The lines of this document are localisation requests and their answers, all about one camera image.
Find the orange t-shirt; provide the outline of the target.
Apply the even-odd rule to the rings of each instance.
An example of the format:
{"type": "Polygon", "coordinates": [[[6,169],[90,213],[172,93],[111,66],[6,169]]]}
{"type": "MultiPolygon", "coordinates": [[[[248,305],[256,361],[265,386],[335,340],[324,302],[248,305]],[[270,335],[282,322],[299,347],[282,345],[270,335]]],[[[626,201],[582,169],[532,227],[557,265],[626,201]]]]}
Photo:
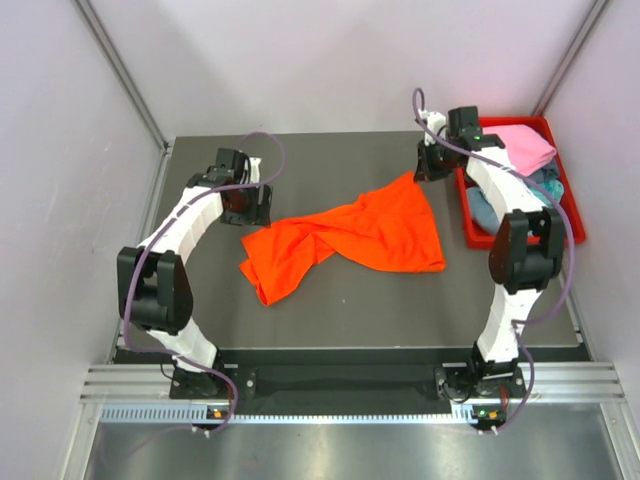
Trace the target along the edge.
{"type": "Polygon", "coordinates": [[[243,237],[242,246],[239,269],[265,306],[292,294],[312,267],[335,254],[387,273],[440,273],[447,266],[435,216],[411,172],[351,204],[276,221],[243,237]]]}

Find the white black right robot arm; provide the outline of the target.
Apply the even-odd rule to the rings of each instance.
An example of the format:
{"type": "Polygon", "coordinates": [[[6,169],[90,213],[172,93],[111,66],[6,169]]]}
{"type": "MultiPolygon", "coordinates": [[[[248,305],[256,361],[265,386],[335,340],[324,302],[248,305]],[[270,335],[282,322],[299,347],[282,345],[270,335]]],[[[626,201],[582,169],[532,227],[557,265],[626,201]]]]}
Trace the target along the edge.
{"type": "Polygon", "coordinates": [[[479,124],[474,107],[447,114],[414,106],[425,138],[418,144],[417,181],[435,181],[461,168],[480,188],[500,225],[489,252],[495,283],[485,328],[467,370],[469,388],[487,396],[515,371],[518,338],[529,314],[560,271],[566,229],[560,212],[545,205],[509,159],[505,142],[479,124]]]}

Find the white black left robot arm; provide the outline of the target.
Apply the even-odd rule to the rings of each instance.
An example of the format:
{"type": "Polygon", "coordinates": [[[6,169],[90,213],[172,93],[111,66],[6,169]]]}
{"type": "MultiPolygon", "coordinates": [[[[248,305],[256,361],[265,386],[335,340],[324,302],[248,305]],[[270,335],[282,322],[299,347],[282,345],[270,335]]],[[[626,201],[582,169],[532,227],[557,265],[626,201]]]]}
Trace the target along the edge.
{"type": "Polygon", "coordinates": [[[267,226],[272,188],[261,178],[262,160],[241,150],[220,148],[206,171],[194,174],[160,226],[116,258],[118,309],[127,347],[132,327],[146,332],[179,368],[191,371],[192,384],[205,396],[226,387],[216,366],[218,348],[194,320],[194,296],[186,265],[215,223],[267,226]]]}

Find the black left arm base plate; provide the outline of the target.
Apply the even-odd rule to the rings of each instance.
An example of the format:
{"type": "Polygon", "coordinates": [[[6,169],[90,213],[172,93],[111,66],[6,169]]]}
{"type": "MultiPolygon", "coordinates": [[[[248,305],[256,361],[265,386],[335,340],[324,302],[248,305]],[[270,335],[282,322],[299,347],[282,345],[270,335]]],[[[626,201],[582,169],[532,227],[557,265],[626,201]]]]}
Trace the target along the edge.
{"type": "MultiPolygon", "coordinates": [[[[252,399],[257,386],[255,368],[228,368],[223,373],[237,387],[241,399],[252,399]]],[[[209,400],[229,398],[233,390],[228,383],[208,373],[196,373],[176,368],[172,375],[169,397],[177,400],[209,400]]]]}

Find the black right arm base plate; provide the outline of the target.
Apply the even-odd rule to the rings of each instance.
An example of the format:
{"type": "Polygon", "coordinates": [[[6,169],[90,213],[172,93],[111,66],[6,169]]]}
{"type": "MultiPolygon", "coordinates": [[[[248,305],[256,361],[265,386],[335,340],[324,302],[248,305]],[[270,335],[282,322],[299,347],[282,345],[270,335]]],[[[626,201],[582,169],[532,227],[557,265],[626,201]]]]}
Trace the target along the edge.
{"type": "Polygon", "coordinates": [[[472,399],[498,400],[522,398],[526,387],[522,370],[507,364],[488,374],[473,370],[470,365],[439,366],[434,369],[437,394],[455,403],[472,399]]]}

